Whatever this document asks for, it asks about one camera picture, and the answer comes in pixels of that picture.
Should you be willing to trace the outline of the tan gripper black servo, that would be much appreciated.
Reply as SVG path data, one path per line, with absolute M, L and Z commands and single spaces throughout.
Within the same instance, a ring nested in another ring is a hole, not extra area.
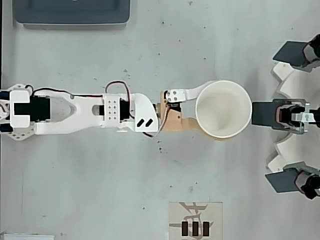
M 195 88 L 188 89 L 170 89 L 160 92 L 160 100 L 156 104 L 157 116 L 159 120 L 159 131 L 162 132 L 180 132 L 195 129 L 215 140 L 225 142 L 233 137 L 215 137 L 206 133 L 199 125 L 196 118 L 182 118 L 182 108 L 180 102 L 186 102 L 196 99 L 200 92 L 209 84 L 206 82 Z

